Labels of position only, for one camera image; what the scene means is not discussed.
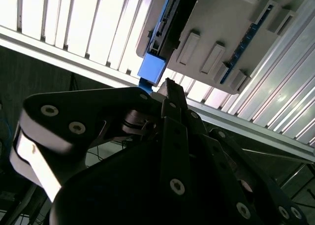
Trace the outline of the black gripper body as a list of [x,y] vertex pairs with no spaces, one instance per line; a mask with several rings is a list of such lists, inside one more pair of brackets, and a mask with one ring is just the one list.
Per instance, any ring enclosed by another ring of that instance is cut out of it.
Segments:
[[52,225],[221,225],[196,169],[193,143],[141,143],[75,175],[52,205]]

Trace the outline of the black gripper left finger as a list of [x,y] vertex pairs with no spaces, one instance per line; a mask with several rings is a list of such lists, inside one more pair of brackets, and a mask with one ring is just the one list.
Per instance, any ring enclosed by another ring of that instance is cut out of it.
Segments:
[[85,169],[90,148],[134,135],[164,153],[168,144],[185,146],[186,108],[181,87],[159,98],[138,87],[35,94],[23,102],[10,162],[53,201]]

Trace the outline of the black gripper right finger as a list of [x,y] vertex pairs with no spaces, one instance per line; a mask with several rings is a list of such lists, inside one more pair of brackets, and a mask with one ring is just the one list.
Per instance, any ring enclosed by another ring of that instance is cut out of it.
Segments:
[[220,224],[308,224],[301,209],[233,139],[220,136],[220,129],[206,131],[199,115],[188,108],[182,86],[167,78],[165,95],[181,109],[198,173],[215,187],[210,205]]

